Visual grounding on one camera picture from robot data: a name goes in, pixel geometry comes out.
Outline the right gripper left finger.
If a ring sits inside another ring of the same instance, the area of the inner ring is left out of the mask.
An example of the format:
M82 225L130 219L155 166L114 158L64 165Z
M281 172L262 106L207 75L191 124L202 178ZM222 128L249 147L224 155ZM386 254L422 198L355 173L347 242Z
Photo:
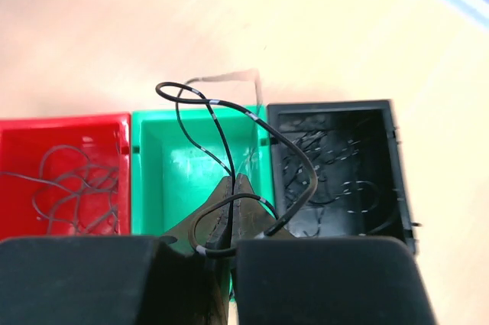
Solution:
M190 218L161 236L1 243L3 324L225 324L228 265L196 254Z

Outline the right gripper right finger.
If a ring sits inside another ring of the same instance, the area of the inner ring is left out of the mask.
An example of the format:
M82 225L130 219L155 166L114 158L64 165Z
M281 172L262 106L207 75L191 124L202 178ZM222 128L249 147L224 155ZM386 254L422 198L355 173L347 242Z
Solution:
M243 178L233 206L233 285L241 324L434 324L415 261L405 193L391 192L400 237L261 237L274 220Z

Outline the black plastic bin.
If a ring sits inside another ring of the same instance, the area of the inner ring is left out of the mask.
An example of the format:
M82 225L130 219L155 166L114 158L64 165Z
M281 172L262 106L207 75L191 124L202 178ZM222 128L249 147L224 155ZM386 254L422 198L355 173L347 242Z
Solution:
M391 236L416 252L390 101L270 104L267 117L318 177L286 225L293 236Z

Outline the green plastic bin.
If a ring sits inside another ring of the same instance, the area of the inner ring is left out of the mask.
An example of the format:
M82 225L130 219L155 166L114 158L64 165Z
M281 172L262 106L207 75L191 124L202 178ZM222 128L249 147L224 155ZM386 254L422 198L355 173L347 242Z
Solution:
M233 109L136 111L131 131L131 232L164 234L200 207L232 162L255 194L274 202L267 133Z

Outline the red plastic bin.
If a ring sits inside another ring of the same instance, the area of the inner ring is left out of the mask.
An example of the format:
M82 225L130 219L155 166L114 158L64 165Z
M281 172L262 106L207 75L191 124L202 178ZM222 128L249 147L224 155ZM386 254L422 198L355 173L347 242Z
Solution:
M1 238L131 232L128 113L1 120Z

